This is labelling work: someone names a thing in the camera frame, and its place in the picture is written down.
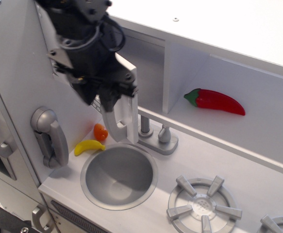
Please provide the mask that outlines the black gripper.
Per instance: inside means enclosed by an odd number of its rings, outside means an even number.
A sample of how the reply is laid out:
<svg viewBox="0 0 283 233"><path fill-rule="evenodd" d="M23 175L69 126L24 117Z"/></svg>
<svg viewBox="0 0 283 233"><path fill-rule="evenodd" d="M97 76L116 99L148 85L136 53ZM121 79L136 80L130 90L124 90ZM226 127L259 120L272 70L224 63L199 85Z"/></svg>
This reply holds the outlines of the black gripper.
<svg viewBox="0 0 283 233"><path fill-rule="evenodd" d="M98 94L106 112L112 112L121 96L137 94L135 77L116 58L126 42L113 36L97 36L73 40L57 36L58 49L49 52L57 71L66 74L71 87L91 105Z"/></svg>

